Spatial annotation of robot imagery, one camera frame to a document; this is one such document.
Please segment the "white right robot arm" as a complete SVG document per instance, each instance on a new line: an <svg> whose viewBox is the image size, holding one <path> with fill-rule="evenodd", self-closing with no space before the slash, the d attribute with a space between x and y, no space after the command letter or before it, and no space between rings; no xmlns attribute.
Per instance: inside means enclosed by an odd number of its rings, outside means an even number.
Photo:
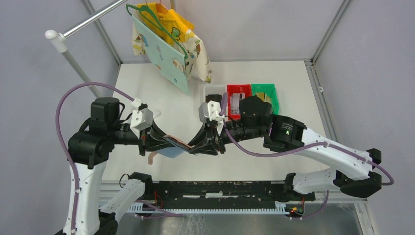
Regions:
<svg viewBox="0 0 415 235"><path fill-rule="evenodd" d="M271 104L257 96L239 102L237 120L226 121L222 108L214 100L200 106L203 125L189 142L190 154L223 154L227 144L262 138L269 153L261 157L296 154L327 166L321 171L288 174L282 192L289 200L324 190L367 198L382 188L382 177L374 172L381 163L380 150L358 151L327 139L298 120L273 114Z"/></svg>

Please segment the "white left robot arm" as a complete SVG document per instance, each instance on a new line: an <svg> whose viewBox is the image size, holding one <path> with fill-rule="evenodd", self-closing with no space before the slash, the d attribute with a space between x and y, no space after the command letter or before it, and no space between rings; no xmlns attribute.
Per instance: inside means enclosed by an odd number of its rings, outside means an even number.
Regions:
<svg viewBox="0 0 415 235"><path fill-rule="evenodd" d="M110 153L117 145L136 145L141 154L177 148L178 142L159 130L152 112L140 109L133 119L121 119L124 104L117 98L101 97L91 104L91 115L64 144L70 164L71 194L68 218L62 235L114 235L128 209L154 193L152 177L134 172L126 185L100 206L100 187Z"/></svg>

